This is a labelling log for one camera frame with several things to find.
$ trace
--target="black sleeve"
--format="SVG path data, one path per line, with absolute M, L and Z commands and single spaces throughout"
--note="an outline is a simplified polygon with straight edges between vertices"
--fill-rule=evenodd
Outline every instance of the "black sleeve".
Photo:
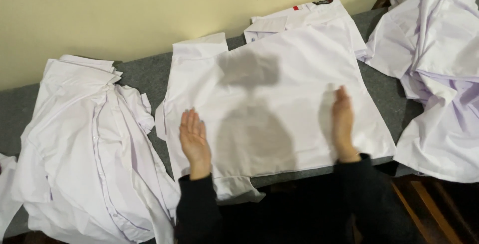
M 363 243 L 424 243 L 392 190 L 391 182 L 371 164 L 362 161 L 338 163 L 334 173 L 342 181 L 346 203 L 356 216 Z
M 181 197 L 175 226 L 178 244 L 220 243 L 221 214 L 211 175 L 193 181 L 186 175 L 179 179 L 179 183 Z

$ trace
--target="white shirt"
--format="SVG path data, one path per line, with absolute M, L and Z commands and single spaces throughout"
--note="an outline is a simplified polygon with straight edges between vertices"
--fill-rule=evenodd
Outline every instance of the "white shirt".
M 121 73 L 112 63 L 48 60 L 13 197 L 30 229 L 64 242 L 173 243 L 179 189 L 147 138 L 151 106 L 114 85 Z
M 403 0 L 369 37 L 368 65 L 399 78 L 424 113 L 395 160 L 431 176 L 479 181 L 479 12 L 476 0 Z
M 222 203 L 260 200 L 263 195 L 251 177 L 332 165 L 331 106 L 342 84 L 355 109 L 358 150 L 374 158 L 395 154 L 356 62 L 355 45 L 362 41 L 356 26 L 344 15 L 321 19 L 232 51 L 224 33 L 173 45 L 168 90 L 155 121 L 157 134 L 166 139 L 175 179 L 189 171 L 178 126 L 182 112 L 191 107 L 206 124 Z
M 8 225 L 21 207 L 21 202 L 14 201 L 11 197 L 16 166 L 17 158 L 15 156 L 7 157 L 0 153 L 0 244 Z

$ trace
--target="hand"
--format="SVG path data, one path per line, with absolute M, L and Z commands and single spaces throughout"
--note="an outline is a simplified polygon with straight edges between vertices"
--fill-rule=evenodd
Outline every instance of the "hand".
M 190 162 L 190 180 L 207 177 L 211 170 L 211 152 L 205 124 L 200 122 L 194 109 L 183 112 L 181 116 L 180 142 L 184 155 Z
M 351 142 L 351 130 L 353 129 L 354 120 L 351 100 L 344 86 L 341 86 L 335 94 L 336 101 L 332 106 L 332 137 L 334 147 L 338 152 L 339 161 L 361 161 L 361 157 L 357 155 L 358 151 Z

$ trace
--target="cream wall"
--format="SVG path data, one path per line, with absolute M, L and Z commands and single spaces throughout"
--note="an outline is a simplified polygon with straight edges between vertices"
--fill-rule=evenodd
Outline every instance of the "cream wall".
M 0 90 L 39 82 L 63 54 L 129 61 L 206 34 L 237 36 L 251 16 L 314 0 L 0 0 Z M 355 14 L 376 0 L 341 0 Z

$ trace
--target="gray felt surface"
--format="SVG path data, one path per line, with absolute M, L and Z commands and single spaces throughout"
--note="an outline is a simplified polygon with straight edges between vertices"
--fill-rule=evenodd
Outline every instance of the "gray felt surface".
M 369 34 L 373 31 L 381 16 L 386 12 L 386 8 L 381 8 L 352 16 L 365 41 L 367 41 Z M 243 36 L 228 39 L 230 50 L 244 44 Z M 165 96 L 171 55 L 172 53 L 168 52 L 127 63 L 115 64 L 117 69 L 123 72 L 119 84 L 129 85 L 137 88 L 141 93 L 147 93 L 153 113 Z M 405 98 L 404 90 L 397 79 L 388 77 L 360 61 L 358 61 L 358 64 L 369 94 L 371 94 L 374 103 L 391 131 L 394 141 L 397 142 L 410 120 L 423 112 L 422 106 Z M 20 153 L 20 135 L 32 118 L 37 93 L 38 84 L 0 92 L 0 153 L 7 156 Z M 154 129 L 148 137 L 163 160 L 168 174 L 172 176 L 166 143 L 156 136 Z M 373 162 L 374 164 L 380 164 L 387 161 L 391 161 L 391 157 L 375 159 Z M 251 182 L 255 187 L 261 187 L 331 172 L 332 166 L 329 166 L 301 172 L 256 177 L 251 179 Z M 27 217 L 27 212 L 24 208 L 21 208 L 7 229 L 5 237 L 26 232 L 28 230 Z

